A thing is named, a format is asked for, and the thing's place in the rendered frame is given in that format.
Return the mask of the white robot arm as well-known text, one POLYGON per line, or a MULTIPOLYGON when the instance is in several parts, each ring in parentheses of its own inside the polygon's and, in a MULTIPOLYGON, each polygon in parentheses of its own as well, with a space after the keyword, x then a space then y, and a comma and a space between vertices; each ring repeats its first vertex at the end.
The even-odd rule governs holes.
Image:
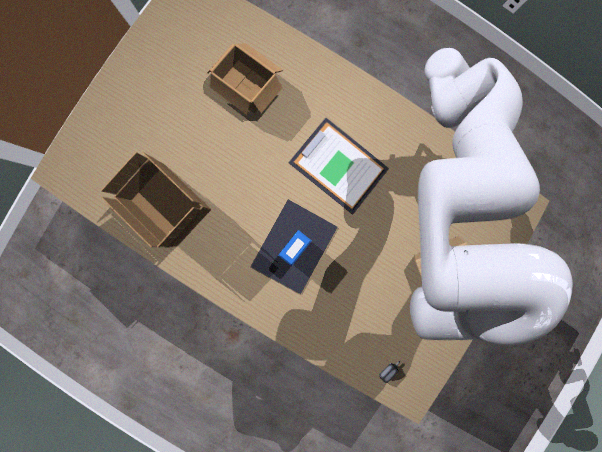
POLYGON ((460 125, 452 140, 456 158, 427 163, 419 178, 422 287, 413 295, 412 315, 410 308, 415 331, 426 340, 537 340, 570 303, 566 262, 528 244, 449 244, 453 223, 515 218, 538 200, 538 178, 512 133, 522 110, 520 87, 499 60, 470 68, 453 48, 435 52, 425 76, 437 122, 460 125))

